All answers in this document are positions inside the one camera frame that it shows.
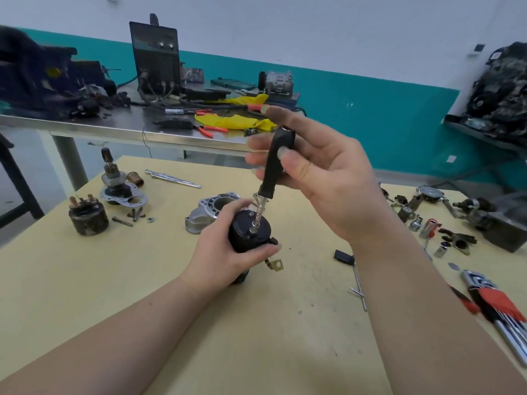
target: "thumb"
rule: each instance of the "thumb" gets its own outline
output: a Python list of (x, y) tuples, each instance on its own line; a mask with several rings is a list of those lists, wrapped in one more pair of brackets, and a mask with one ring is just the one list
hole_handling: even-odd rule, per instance
[(282, 244), (273, 245), (265, 244), (260, 245), (253, 250), (237, 254), (238, 263), (243, 269), (249, 269), (250, 267), (256, 266), (258, 263), (263, 262), (267, 258), (271, 258), (274, 254), (278, 253), (282, 249)]
[(287, 174), (311, 191), (316, 192), (326, 181), (324, 169), (313, 165), (293, 149), (280, 147), (277, 156)]

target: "black stool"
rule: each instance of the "black stool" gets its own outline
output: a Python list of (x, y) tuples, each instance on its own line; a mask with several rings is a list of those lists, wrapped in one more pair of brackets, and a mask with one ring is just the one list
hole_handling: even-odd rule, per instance
[(26, 179), (24, 179), (22, 172), (18, 168), (15, 159), (13, 159), (13, 156), (9, 151), (9, 149), (13, 147), (13, 143), (9, 142), (0, 133), (0, 162), (2, 162), (7, 175), (13, 182), (23, 201), (19, 206), (0, 215), (0, 228), (10, 224), (13, 220), (20, 218), (20, 216), (26, 212), (30, 212), (31, 216), (35, 219), (40, 219), (44, 216), (44, 212), (42, 212), (40, 205), (38, 205), (35, 196), (26, 183)]

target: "hand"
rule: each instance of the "hand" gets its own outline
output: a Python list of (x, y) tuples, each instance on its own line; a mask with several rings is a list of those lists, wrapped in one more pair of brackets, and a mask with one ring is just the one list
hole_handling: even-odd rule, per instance
[(232, 249), (228, 239), (234, 214), (249, 206), (250, 199), (238, 199), (223, 207), (216, 221), (200, 234), (194, 254), (180, 278), (196, 292), (214, 295), (247, 269), (276, 254), (282, 246), (265, 244), (244, 253)]
[[(356, 139), (287, 109), (269, 106), (262, 112), (277, 125), (296, 132), (295, 151), (278, 154), (285, 174), (279, 183), (300, 189), (320, 217), (342, 239), (351, 241), (389, 210), (372, 166)], [(247, 145), (267, 151), (272, 133), (250, 136)], [(247, 153), (251, 165), (264, 166), (267, 152)], [(264, 170), (256, 170), (260, 180)]]

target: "person's right hand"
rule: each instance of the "person's right hand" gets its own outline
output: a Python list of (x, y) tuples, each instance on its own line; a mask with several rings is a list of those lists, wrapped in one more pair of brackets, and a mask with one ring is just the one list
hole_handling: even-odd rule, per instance
[[(279, 184), (299, 189), (320, 217), (342, 239), (352, 241), (377, 217), (389, 211), (372, 166), (356, 139), (287, 109), (262, 107), (271, 121), (296, 132), (295, 151), (278, 154), (286, 173)], [(267, 151), (272, 133), (250, 136), (247, 145)], [(267, 152), (247, 153), (251, 165), (265, 166)], [(256, 177), (264, 178), (262, 168)]]

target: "yellow tabletop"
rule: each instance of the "yellow tabletop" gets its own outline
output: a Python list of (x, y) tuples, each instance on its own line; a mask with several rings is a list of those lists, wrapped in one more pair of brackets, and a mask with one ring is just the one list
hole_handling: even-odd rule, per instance
[[(0, 379), (175, 278), (198, 239), (185, 231), (184, 218), (199, 199), (230, 191), (252, 197), (259, 187), (243, 169), (127, 156), (117, 163), (124, 172), (148, 168), (202, 188), (142, 175), (142, 191), (149, 197), (144, 212), (153, 223), (110, 222), (102, 234), (84, 237), (73, 228), (64, 201), (4, 246)], [(408, 186), (383, 187), (391, 196), (410, 198), (415, 192)], [(101, 188), (96, 177), (77, 194), (96, 195)], [(452, 202), (465, 198), (458, 192), (447, 196)], [(126, 219), (126, 208), (105, 207), (109, 216)], [(418, 212), (454, 232), (473, 232), (441, 204), (423, 203)], [(148, 394), (390, 394), (368, 315), (348, 290), (356, 286), (352, 268), (333, 259), (335, 249), (351, 253), (349, 245), (288, 188), (277, 187), (265, 216), (283, 244), (278, 256), (285, 269), (258, 265), (244, 284), (222, 293), (190, 328)], [(526, 249), (510, 254), (475, 235), (480, 241), (471, 256), (449, 249), (443, 259), (434, 259), (439, 272), (461, 291), (465, 285), (448, 262), (485, 273), (527, 311)], [(439, 242), (440, 237), (431, 240), (430, 253)], [(514, 360), (494, 328), (477, 319)]]

